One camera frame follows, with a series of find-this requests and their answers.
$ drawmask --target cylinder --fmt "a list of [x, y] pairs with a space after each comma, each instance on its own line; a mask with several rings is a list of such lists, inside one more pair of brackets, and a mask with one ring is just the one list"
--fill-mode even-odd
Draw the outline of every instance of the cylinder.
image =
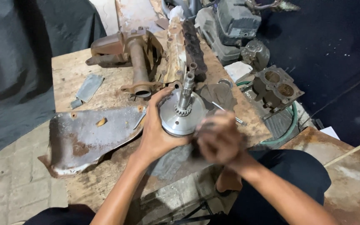
[[192, 88], [194, 87], [194, 74], [187, 73], [183, 81], [183, 89], [180, 94], [180, 99], [178, 102], [178, 107], [180, 109], [187, 109], [191, 100]]
[[[130, 57], [133, 64], [133, 84], [144, 81], [149, 82], [147, 66], [145, 65], [144, 49], [141, 40], [138, 38], [130, 41]], [[151, 95], [151, 88], [146, 85], [138, 86], [134, 89], [134, 94], [140, 98], [146, 98]]]

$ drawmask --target cylinder bore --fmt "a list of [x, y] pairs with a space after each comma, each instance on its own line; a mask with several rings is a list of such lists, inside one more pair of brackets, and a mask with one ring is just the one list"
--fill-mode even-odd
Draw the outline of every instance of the cylinder bore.
[[265, 78], [271, 83], [277, 83], [280, 81], [280, 75], [273, 71], [267, 71], [265, 73]]
[[293, 96], [294, 94], [294, 89], [288, 84], [280, 84], [277, 90], [280, 94], [286, 97]]

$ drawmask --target rusty pipe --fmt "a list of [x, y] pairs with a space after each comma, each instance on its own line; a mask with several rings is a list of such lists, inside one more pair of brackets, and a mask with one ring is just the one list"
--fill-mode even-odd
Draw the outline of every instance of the rusty pipe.
[[[134, 38], [128, 43], [130, 49], [130, 57], [133, 64], [133, 85], [138, 82], [149, 82], [147, 66], [145, 64], [144, 49], [142, 40]], [[140, 98], [146, 98], [151, 95], [149, 86], [141, 85], [134, 89], [134, 94]]]

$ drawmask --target leg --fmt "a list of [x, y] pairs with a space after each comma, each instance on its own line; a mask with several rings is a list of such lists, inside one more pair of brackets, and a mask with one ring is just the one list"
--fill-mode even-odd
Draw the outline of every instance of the leg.
[[[298, 150], [256, 151], [251, 155], [323, 205], [324, 192], [330, 187], [331, 180], [326, 169], [313, 156]], [[251, 185], [243, 180], [242, 186], [229, 212], [231, 219], [243, 224], [287, 224]]]

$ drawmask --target wooden workbench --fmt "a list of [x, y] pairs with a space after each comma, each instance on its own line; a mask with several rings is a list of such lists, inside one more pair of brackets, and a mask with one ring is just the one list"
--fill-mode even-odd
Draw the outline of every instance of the wooden workbench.
[[[163, 48], [166, 49], [166, 31], [156, 33], [155, 36], [162, 43]], [[221, 78], [231, 80], [206, 42], [201, 40], [200, 45], [204, 52], [204, 61], [208, 67], [206, 73], [207, 79], [204, 84], [217, 83]], [[102, 75], [105, 80], [90, 102], [75, 110], [99, 110], [114, 106], [146, 105], [146, 102], [141, 99], [129, 101], [129, 94], [120, 90], [120, 86], [132, 83], [133, 72], [131, 67], [105, 69], [98, 65], [87, 66], [85, 61], [90, 57], [90, 50], [85, 49], [52, 59], [54, 98], [57, 112], [71, 111], [70, 102], [75, 99], [77, 90], [90, 73]], [[158, 67], [157, 74], [159, 75], [165, 68], [166, 61], [163, 59]], [[238, 103], [234, 107], [234, 111], [237, 117], [248, 124], [239, 128], [240, 131], [249, 137], [247, 146], [253, 146], [270, 138], [269, 130], [236, 85], [234, 85], [232, 91]], [[138, 143], [139, 139], [117, 149], [112, 154], [111, 160], [105, 160], [98, 166], [93, 166], [93, 169], [88, 169], [87, 172], [67, 179], [66, 189], [69, 204], [86, 204], [93, 210], [97, 210], [124, 170], [128, 157], [135, 151]], [[144, 177], [136, 197], [145, 196], [172, 182], [202, 170], [208, 165], [208, 163], [201, 159], [189, 159], [183, 163], [172, 180], [159, 180], [153, 176]]]

